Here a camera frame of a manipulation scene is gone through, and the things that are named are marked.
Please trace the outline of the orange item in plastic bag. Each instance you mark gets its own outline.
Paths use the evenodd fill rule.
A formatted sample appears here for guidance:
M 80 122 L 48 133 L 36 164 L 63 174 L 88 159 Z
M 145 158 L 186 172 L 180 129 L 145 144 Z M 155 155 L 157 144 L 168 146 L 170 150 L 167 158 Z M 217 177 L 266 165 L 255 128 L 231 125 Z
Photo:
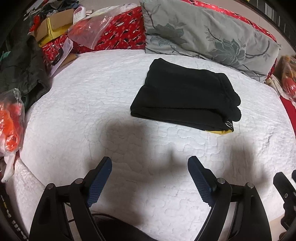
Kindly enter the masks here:
M 1 94 L 1 157 L 6 168 L 1 182 L 6 183 L 14 174 L 16 153 L 22 147 L 25 108 L 21 92 L 13 88 Z

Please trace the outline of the white bottle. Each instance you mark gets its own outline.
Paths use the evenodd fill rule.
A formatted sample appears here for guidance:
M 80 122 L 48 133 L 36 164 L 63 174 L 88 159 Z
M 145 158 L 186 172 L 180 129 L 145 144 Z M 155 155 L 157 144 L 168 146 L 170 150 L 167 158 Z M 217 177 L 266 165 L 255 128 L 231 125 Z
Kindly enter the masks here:
M 79 6 L 73 13 L 73 24 L 86 17 L 86 8 Z

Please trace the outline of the red cushion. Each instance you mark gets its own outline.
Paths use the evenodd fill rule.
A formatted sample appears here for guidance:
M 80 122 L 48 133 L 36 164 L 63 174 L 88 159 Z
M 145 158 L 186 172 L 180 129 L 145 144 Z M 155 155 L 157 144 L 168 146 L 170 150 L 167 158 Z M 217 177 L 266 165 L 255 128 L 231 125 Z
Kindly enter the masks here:
M 284 97 L 280 96 L 281 102 L 285 107 L 285 110 L 288 114 L 288 117 L 290 119 L 290 122 L 292 124 L 292 128 L 294 132 L 296 133 L 296 112 L 295 107 L 293 106 L 292 102 L 290 100 L 285 99 Z

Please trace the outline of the white quilted bedspread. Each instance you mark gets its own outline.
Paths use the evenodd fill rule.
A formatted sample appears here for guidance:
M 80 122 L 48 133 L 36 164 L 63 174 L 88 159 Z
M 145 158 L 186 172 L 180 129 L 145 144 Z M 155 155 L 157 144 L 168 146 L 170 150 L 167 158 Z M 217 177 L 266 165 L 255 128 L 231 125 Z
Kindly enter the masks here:
M 209 213 L 187 169 L 191 156 L 229 183 L 253 183 L 269 220 L 284 214 L 273 177 L 290 177 L 295 169 L 295 134 L 274 89 L 214 62 L 165 55 L 180 66 L 226 74 L 241 98 L 241 120 L 234 132 L 216 135 L 134 118 L 130 106 L 156 58 L 142 50 L 82 54 L 30 107 L 20 159 L 6 185 L 26 232 L 47 184 L 71 184 L 105 156 L 112 172 L 91 210 L 157 240 L 194 240 Z

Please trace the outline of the bag of plush toys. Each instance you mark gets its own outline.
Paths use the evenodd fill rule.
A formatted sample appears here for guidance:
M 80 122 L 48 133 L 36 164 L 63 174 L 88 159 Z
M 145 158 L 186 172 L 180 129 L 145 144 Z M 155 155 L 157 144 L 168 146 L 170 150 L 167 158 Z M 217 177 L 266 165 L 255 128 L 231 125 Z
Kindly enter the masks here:
M 281 56 L 276 67 L 283 90 L 295 102 L 295 57 Z

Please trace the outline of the cardboard box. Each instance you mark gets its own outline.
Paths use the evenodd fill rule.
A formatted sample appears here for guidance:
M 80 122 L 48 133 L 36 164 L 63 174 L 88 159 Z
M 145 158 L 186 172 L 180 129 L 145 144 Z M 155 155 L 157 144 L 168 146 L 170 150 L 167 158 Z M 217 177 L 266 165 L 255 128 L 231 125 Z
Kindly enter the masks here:
M 44 19 L 33 32 L 38 45 L 43 47 L 66 33 L 73 24 L 73 13 L 74 9 L 67 9 Z

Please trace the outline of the grey floral pillow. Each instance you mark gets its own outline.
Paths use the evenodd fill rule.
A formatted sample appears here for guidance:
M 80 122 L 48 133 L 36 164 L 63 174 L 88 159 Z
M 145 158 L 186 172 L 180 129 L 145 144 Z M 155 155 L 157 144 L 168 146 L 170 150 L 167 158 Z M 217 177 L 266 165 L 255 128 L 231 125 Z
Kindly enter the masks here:
M 259 82 L 272 75 L 280 45 L 247 18 L 201 1 L 140 1 L 150 54 L 203 58 Z

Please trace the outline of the clear plastic zip bag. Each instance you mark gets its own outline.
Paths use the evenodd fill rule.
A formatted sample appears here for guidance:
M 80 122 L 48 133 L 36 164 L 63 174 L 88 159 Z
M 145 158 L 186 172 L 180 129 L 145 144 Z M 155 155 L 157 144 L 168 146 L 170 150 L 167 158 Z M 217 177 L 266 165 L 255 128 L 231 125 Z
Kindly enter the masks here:
M 120 14 L 121 12 L 113 10 L 82 19 L 69 28 L 67 35 L 72 41 L 94 49 L 109 23 Z

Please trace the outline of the black pants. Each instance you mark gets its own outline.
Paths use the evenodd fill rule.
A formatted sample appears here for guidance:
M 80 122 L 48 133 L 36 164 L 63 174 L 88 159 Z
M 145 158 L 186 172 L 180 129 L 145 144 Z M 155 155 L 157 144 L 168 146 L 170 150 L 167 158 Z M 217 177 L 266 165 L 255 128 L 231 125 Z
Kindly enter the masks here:
M 239 95 L 224 73 L 185 68 L 162 58 L 149 67 L 130 106 L 137 118 L 231 133 L 241 119 Z

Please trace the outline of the dark green garment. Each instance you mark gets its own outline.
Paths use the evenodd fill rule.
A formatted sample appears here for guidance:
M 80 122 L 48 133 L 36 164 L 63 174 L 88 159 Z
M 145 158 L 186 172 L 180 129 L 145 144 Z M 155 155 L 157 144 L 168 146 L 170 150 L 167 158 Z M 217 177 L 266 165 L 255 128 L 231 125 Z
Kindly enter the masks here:
M 10 54 L 1 62 L 1 93 L 18 89 L 25 111 L 51 88 L 42 50 L 35 37 L 22 28 L 14 37 Z

